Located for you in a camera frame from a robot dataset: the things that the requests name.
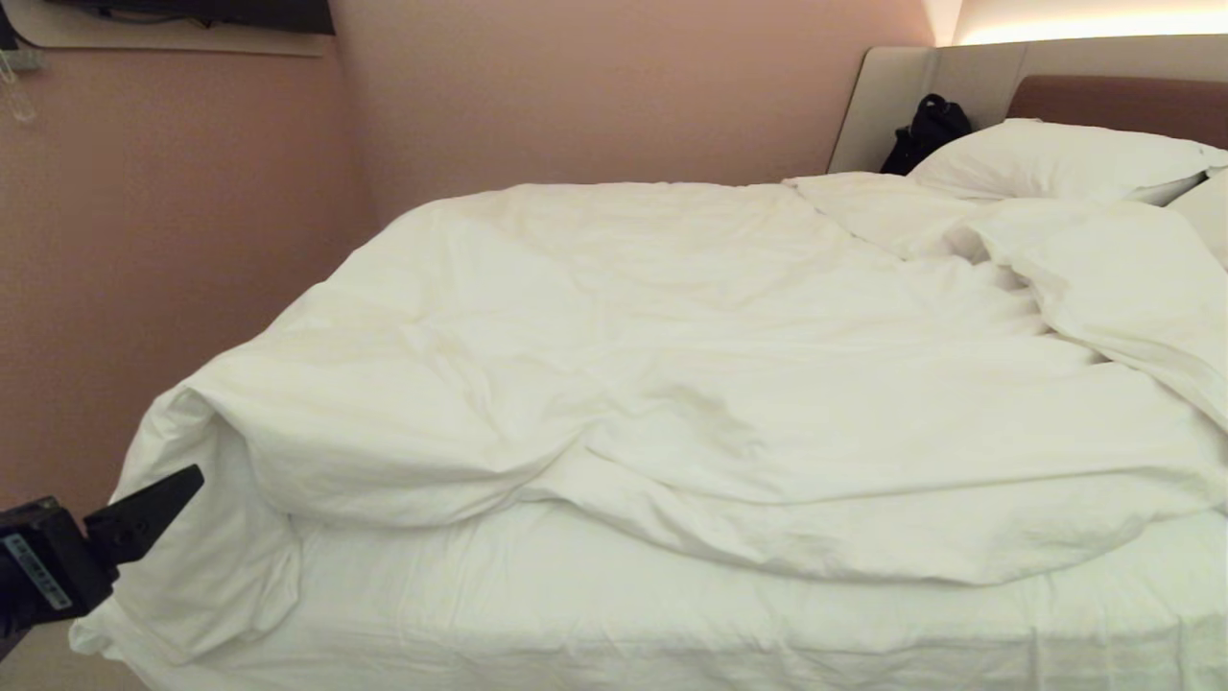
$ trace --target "warm light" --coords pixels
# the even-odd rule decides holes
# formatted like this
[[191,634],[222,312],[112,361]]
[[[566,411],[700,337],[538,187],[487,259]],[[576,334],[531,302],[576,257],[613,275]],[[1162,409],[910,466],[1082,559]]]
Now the warm light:
[[1061,38],[1175,36],[1189,33],[1228,33],[1228,10],[1218,12],[1129,15],[1094,20],[1063,20],[995,26],[973,31],[960,38],[959,43],[963,45],[975,45],[984,43],[1018,43],[1023,41],[1055,41]]

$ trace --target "mattress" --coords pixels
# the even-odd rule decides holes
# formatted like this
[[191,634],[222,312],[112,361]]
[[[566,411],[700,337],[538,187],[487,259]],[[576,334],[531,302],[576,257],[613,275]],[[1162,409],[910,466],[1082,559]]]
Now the mattress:
[[184,666],[136,635],[108,654],[165,691],[1228,689],[1216,513],[987,588],[772,576],[558,503],[443,529],[297,528],[302,599],[271,635]]

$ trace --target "pink wall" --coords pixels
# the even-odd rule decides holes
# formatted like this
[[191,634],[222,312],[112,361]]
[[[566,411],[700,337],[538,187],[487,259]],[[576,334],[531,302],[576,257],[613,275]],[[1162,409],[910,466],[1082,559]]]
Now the pink wall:
[[333,9],[381,221],[518,182],[823,172],[865,50],[933,44],[925,0]]
[[0,117],[0,508],[87,512],[154,396],[376,225],[334,56],[49,61]]

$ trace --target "pillow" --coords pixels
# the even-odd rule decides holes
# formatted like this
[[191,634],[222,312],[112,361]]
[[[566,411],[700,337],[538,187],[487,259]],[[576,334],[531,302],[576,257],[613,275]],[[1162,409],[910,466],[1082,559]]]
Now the pillow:
[[786,179],[850,233],[901,259],[959,254],[987,258],[980,237],[964,228],[973,201],[896,174],[849,172]]
[[1168,207],[1190,221],[1203,244],[1228,269],[1228,171],[1195,187]]
[[1185,179],[1169,182],[1167,184],[1143,187],[1142,189],[1131,191],[1126,196],[1126,201],[1142,201],[1143,204],[1151,204],[1152,206],[1167,206],[1186,191],[1202,184],[1202,180],[1205,179],[1207,179],[1207,176],[1199,173],[1191,174]]
[[1009,119],[957,139],[909,177],[964,199],[1121,201],[1228,166],[1228,151],[1158,134]]

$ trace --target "white headboard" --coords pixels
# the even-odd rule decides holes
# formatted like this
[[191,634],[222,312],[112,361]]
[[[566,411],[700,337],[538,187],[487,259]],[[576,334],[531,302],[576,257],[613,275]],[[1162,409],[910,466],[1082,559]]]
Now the white headboard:
[[1029,75],[1094,75],[1228,82],[1228,34],[1083,38],[874,48],[866,55],[828,172],[877,171],[930,92],[957,101],[979,128],[1006,117]]

